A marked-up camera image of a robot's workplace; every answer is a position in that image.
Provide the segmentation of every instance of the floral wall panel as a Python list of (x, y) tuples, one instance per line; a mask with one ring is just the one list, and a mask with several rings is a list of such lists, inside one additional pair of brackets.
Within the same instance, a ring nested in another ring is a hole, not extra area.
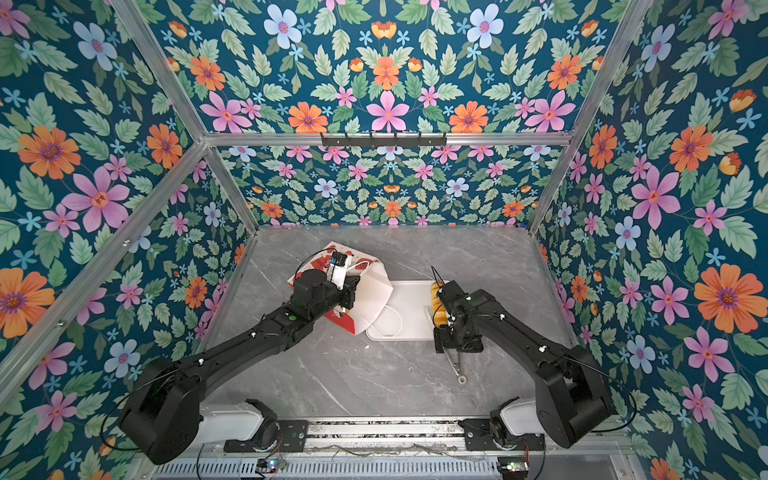
[(264, 224), (524, 226), (560, 150), (236, 146), (222, 155)]
[(0, 3), (0, 77), (1, 359), (189, 140), (101, 2)]
[(209, 130), (291, 133), (567, 130), (627, 4), (165, 3), (152, 28)]
[(0, 478), (120, 480), (118, 403), (144, 366), (205, 338), (247, 242), (200, 162), (0, 416)]
[(539, 232), (656, 480), (768, 475), (766, 13), (649, 15)]

